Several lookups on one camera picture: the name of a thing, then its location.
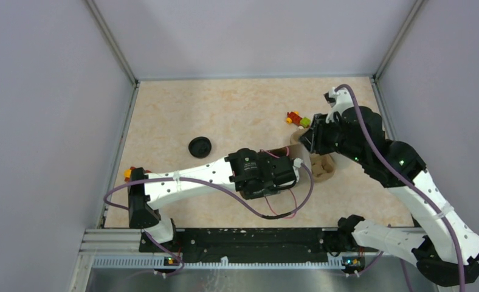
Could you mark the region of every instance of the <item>floor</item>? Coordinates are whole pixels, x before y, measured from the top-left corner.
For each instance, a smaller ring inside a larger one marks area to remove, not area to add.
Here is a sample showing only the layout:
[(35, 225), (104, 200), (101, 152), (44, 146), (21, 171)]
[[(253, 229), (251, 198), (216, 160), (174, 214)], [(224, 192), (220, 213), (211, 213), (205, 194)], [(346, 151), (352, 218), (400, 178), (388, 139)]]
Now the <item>floor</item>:
[[(141, 82), (115, 184), (123, 183), (123, 172), (131, 166), (171, 172), (215, 161), (244, 147), (258, 150), (288, 145), (297, 128), (286, 124), (286, 112), (299, 111), (310, 119), (315, 113), (326, 113), (329, 105), (323, 94), (342, 83), (352, 86), (361, 105), (378, 111), (368, 77)], [(188, 151), (189, 142), (197, 136), (208, 137), (213, 145), (204, 159)], [(333, 227), (340, 217), (351, 214), (383, 225), (413, 225), (404, 205), (359, 165), (338, 155), (333, 159), (337, 164), (334, 176), (315, 186), (311, 199), (292, 219), (258, 218), (219, 192), (181, 200), (164, 211), (178, 228)], [(296, 188), (298, 202), (307, 189)], [(294, 206), (288, 192), (269, 199), (280, 213)], [(115, 193), (112, 201), (126, 205), (126, 191)], [(271, 214), (264, 199), (248, 203)], [(127, 211), (110, 207), (105, 227), (128, 227)]]

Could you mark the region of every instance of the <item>beige marble table surface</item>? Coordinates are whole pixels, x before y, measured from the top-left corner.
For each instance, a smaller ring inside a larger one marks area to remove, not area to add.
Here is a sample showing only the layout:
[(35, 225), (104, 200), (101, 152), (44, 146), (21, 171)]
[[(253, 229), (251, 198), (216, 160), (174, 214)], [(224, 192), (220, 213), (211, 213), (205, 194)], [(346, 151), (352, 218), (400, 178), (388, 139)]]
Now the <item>beige marble table surface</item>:
[[(326, 113), (330, 107), (323, 93), (342, 83), (352, 86), (361, 105), (378, 111), (368, 77), (141, 82), (115, 184), (123, 183), (123, 172), (131, 166), (171, 172), (215, 161), (244, 147), (288, 145), (297, 127), (286, 124), (286, 112), (299, 111), (310, 119), (315, 113)], [(204, 159), (188, 151), (188, 143), (198, 136), (212, 142), (212, 152)], [(220, 192), (181, 200), (164, 210), (178, 228), (333, 227), (340, 217), (351, 214), (384, 225), (412, 225), (404, 205), (359, 165), (333, 158), (339, 164), (334, 176), (315, 185), (311, 199), (292, 219), (264, 220)], [(298, 202), (307, 190), (307, 186), (295, 189)], [(289, 192), (269, 200), (279, 213), (294, 206)], [(126, 205), (126, 190), (115, 193), (112, 202)], [(271, 214), (264, 199), (247, 202)], [(128, 227), (127, 211), (110, 207), (105, 227)]]

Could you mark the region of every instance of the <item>white wall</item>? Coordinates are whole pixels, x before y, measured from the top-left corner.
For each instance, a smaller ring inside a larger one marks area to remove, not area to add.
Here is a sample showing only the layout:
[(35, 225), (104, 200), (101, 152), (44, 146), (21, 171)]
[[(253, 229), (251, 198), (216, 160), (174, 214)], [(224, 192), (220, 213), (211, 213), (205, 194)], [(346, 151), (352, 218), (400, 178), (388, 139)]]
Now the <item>white wall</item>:
[(373, 74), (414, 0), (96, 0), (135, 75)]
[(0, 291), (66, 291), (132, 89), (82, 0), (0, 1)]
[(397, 138), (479, 233), (479, 1), (429, 1), (381, 87)]

